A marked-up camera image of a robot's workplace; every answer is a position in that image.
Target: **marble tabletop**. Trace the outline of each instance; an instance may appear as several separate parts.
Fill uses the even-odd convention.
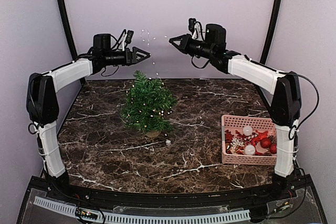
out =
[[[244,80],[164,80],[174,130],[149,138],[123,125],[131,80],[88,81],[58,136],[73,185],[132,193],[205,193],[271,183],[272,166],[224,165],[221,116],[269,117]]]

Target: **plastic basket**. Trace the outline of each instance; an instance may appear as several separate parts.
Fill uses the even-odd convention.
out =
[[[269,118],[250,118],[246,116],[223,115],[222,116],[222,162],[224,164],[240,165],[275,165],[276,156],[248,156],[240,154],[228,154],[225,148],[225,131],[236,130],[243,133],[243,128],[250,125],[253,130],[259,132],[268,131],[269,134],[276,136],[276,129]]]

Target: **wire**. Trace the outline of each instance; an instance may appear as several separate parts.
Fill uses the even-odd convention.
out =
[[[195,22],[195,24],[197,24],[197,23],[198,23],[199,26],[200,26],[199,28],[200,28],[200,31],[201,31],[200,34],[201,34],[202,41],[205,41],[204,36],[203,36],[203,28],[202,28],[202,24],[201,24],[201,22],[199,22],[199,21],[196,21],[196,22]]]
[[[79,198],[75,198],[75,197],[71,197],[71,196],[69,196],[69,195],[66,195],[66,194],[63,193],[60,189],[58,189],[58,187],[54,184],[53,181],[50,181],[50,182],[51,182],[52,185],[56,188],[56,190],[57,190],[59,193],[61,193],[62,195],[64,195],[65,197],[67,197],[67,198],[69,198],[69,199],[77,200],[77,201],[79,201],[79,202],[83,202],[83,203],[85,203],[85,204],[89,204],[89,205],[91,205],[93,208],[95,208],[96,210],[98,210],[98,211],[101,213],[102,217],[103,217],[103,222],[102,222],[102,224],[105,224],[106,217],[105,217],[103,211],[102,211],[99,207],[97,207],[95,204],[92,204],[92,203],[90,203],[90,202],[88,202],[88,201],[85,201],[85,200],[82,200],[82,199],[79,199]]]
[[[203,69],[203,68],[205,68],[206,66],[208,66],[208,64],[209,64],[209,62],[210,62],[210,60],[208,60],[202,67],[199,67],[199,66],[197,66],[197,65],[194,63],[194,57],[195,57],[195,56],[193,56],[193,57],[191,58],[191,64],[192,64],[195,68],[198,68],[198,69]]]
[[[306,173],[304,172],[305,170],[303,169],[303,168],[300,168],[300,167],[296,167],[296,169],[298,169],[298,170],[301,170],[302,171],[302,173],[303,173],[303,176],[305,177],[305,181],[304,181],[304,194],[303,194],[303,198],[302,198],[302,201],[301,201],[301,203],[299,204],[299,206],[296,208],[296,209],[294,209],[292,212],[290,212],[290,213],[288,213],[288,214],[286,214],[286,215],[284,215],[284,216],[277,216],[277,217],[271,217],[271,215],[273,215],[273,214],[275,214],[275,212],[271,212],[271,213],[269,213],[268,215],[264,215],[264,216],[250,216],[251,217],[251,220],[253,220],[253,219],[255,219],[255,220],[259,220],[259,219],[266,219],[266,218],[268,218],[268,219],[282,219],[282,218],[285,218],[285,217],[288,217],[288,216],[290,216],[290,215],[292,215],[292,214],[294,214],[301,206],[302,206],[302,204],[303,204],[303,202],[305,201],[305,199],[306,199],[306,194],[307,194],[307,177],[306,177]]]
[[[276,69],[274,69],[274,68],[271,68],[271,67],[269,67],[269,66],[266,66],[266,65],[264,65],[264,64],[262,64],[262,63],[259,63],[259,62],[256,62],[256,61],[253,61],[253,60],[251,60],[250,58],[248,58],[247,57],[247,55],[244,55],[244,57],[248,60],[248,61],[250,61],[250,62],[252,62],[252,63],[254,63],[254,64],[257,64],[257,65],[260,65],[260,66],[263,66],[263,67],[265,67],[265,68],[268,68],[268,69],[270,69],[270,70],[272,70],[272,71],[275,71],[275,72],[277,72],[277,70]],[[314,109],[299,123],[299,125],[296,127],[295,125],[293,125],[293,127],[290,129],[290,131],[289,131],[289,133],[288,133],[288,138],[290,139],[290,140],[293,140],[294,139],[294,137],[295,137],[295,135],[296,135],[296,133],[295,134],[293,134],[293,136],[291,136],[291,134],[292,134],[292,131],[293,130],[295,130],[295,132],[297,132],[298,130],[299,130],[299,127],[309,118],[309,117],[311,117],[314,113],[315,113],[315,111],[316,111],[316,109],[317,109],[317,107],[319,106],[319,103],[320,103],[320,94],[319,94],[319,90],[318,90],[318,88],[316,87],[316,85],[308,78],[308,77],[305,77],[305,76],[303,76],[303,75],[301,75],[301,74],[297,74],[297,73],[288,73],[288,72],[279,72],[280,74],[288,74],[288,75],[291,75],[291,76],[297,76],[297,77],[300,77],[300,78],[303,78],[303,79],[305,79],[305,80],[307,80],[313,87],[314,87],[314,89],[315,89],[315,92],[316,92],[316,96],[317,96],[317,100],[316,100],[316,105],[315,105],[315,107],[314,107]]]
[[[115,41],[115,44],[113,45],[113,47],[111,47],[111,50],[113,50],[116,46],[117,46],[117,48],[116,48],[115,50],[118,49],[118,47],[119,47],[119,45],[120,45],[120,40],[121,40],[122,36],[123,36],[125,33],[126,33],[126,29],[124,29],[124,30],[122,31],[121,35],[119,36],[119,39],[117,39],[117,40]]]
[[[293,140],[294,139],[294,137],[295,137],[295,135],[296,135],[296,133],[293,135],[293,137],[291,137],[290,135],[291,135],[291,132],[292,132],[292,130],[293,130],[293,128],[295,128],[295,132],[297,132],[298,130],[299,130],[299,128],[300,128],[300,126],[309,118],[309,117],[311,117],[314,113],[315,113],[315,111],[316,111],[316,109],[317,109],[317,107],[319,106],[319,103],[320,103],[320,94],[319,94],[319,90],[318,90],[318,88],[316,87],[316,85],[309,79],[309,78],[307,78],[307,77],[305,77],[305,76],[303,76],[303,75],[301,75],[301,74],[297,74],[297,73],[287,73],[287,72],[279,72],[280,74],[289,74],[289,75],[291,75],[291,76],[297,76],[297,77],[300,77],[300,78],[303,78],[303,79],[305,79],[305,80],[307,80],[313,87],[314,87],[314,89],[315,89],[315,92],[316,92],[316,96],[317,96],[317,100],[316,100],[316,105],[315,105],[315,107],[314,107],[314,109],[299,123],[299,125],[296,127],[295,125],[291,128],[291,130],[290,130],[290,132],[288,133],[289,134],[289,139],[290,140]]]
[[[119,70],[119,68],[120,68],[120,67],[117,66],[117,69],[116,69],[112,74],[108,74],[107,76],[104,76],[103,73],[106,72],[106,67],[104,67],[104,71],[103,71],[100,75],[103,76],[103,77],[112,76],[112,75],[114,75],[114,74]]]

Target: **small white object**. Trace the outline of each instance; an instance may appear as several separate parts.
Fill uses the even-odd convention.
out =
[[[244,153],[245,155],[254,155],[256,154],[256,149],[253,145],[249,144],[249,145],[246,145],[245,149],[244,149]]]
[[[253,133],[253,129],[251,126],[247,125],[243,128],[243,133],[245,136],[251,136]]]

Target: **small christmas tree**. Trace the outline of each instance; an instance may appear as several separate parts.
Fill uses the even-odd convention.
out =
[[[164,115],[172,113],[176,99],[164,88],[160,79],[148,79],[138,70],[134,77],[134,84],[127,91],[126,104],[121,111],[126,126],[144,133],[170,131],[172,126],[164,119]]]

